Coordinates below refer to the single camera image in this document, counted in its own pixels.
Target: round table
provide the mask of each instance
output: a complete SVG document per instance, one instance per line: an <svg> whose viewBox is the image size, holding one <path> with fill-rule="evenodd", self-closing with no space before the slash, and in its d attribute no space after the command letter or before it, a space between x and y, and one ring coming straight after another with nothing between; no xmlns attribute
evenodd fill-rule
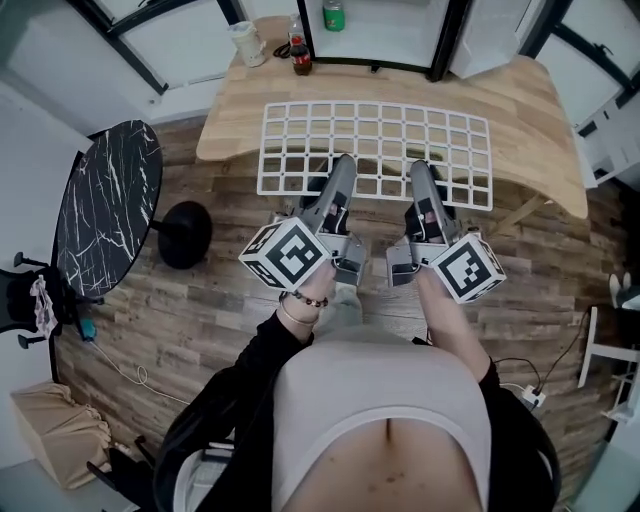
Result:
<svg viewBox="0 0 640 512"><path fill-rule="evenodd" d="M74 170L58 218L58 268L99 298L127 274L158 202L162 151L153 129L127 121L104 132Z"/></svg>

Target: wooden table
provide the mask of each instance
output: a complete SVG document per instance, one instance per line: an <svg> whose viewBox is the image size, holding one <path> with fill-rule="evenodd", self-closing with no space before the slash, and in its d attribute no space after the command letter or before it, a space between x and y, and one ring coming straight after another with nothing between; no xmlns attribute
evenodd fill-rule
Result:
<svg viewBox="0 0 640 512"><path fill-rule="evenodd" d="M293 73L288 59L272 51L286 42L288 18L261 18L267 61L247 68L238 55L209 113L198 143L201 160L226 160L260 149L267 103L309 100L369 100L455 110L489 120L493 176L536 192L498 223L498 232L547 200L569 214L587 217L587 198L571 126L542 64L516 56L503 67L468 80L431 83L419 73L366 66L314 63L310 76Z"/></svg>

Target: bottle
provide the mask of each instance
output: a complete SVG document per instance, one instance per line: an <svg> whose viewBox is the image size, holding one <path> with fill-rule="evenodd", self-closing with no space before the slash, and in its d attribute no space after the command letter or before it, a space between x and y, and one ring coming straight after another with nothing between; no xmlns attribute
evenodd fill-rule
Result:
<svg viewBox="0 0 640 512"><path fill-rule="evenodd" d="M302 44L306 45L307 41L304 37L304 27L302 26L302 20L298 13L289 16L289 44L295 36L299 36L302 39Z"/></svg>
<svg viewBox="0 0 640 512"><path fill-rule="evenodd" d="M311 55L309 49L302 44L300 36L291 38L291 62L296 75L308 75L311 72Z"/></svg>

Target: white plastic grid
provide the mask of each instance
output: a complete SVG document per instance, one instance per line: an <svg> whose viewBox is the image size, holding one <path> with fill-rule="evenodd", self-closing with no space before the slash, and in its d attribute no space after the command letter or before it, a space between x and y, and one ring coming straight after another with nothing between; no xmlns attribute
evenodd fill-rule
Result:
<svg viewBox="0 0 640 512"><path fill-rule="evenodd" d="M265 106L258 194L319 195L309 191L329 159L357 162L354 197L412 200L409 169L433 164L447 187L445 205L491 210L493 179L486 119L416 105L359 101L270 103Z"/></svg>

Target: bracelet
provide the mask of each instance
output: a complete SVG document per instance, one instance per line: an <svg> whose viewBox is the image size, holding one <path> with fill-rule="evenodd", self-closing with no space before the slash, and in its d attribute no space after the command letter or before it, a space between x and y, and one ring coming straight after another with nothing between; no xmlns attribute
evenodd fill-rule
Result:
<svg viewBox="0 0 640 512"><path fill-rule="evenodd" d="M287 295L291 295L296 299L301 300L307 306L315 306L317 308L326 308L327 305L329 304L329 299L327 299L326 297L322 300L310 299L309 297L305 297L304 295L302 295L298 290L296 290L295 292L282 292L280 294L280 302L282 302Z"/></svg>
<svg viewBox="0 0 640 512"><path fill-rule="evenodd" d="M287 309L284 307L284 302L280 301L280 309L281 311L284 313L284 316L286 316L289 320L291 320L293 323L298 324L298 325L303 325L305 327L313 327L314 325L316 325L318 323L318 320L320 319L320 317L318 316L318 318L316 318L315 320L313 320L312 322L303 322L302 320L298 320L297 318L293 318L289 312L287 311Z"/></svg>

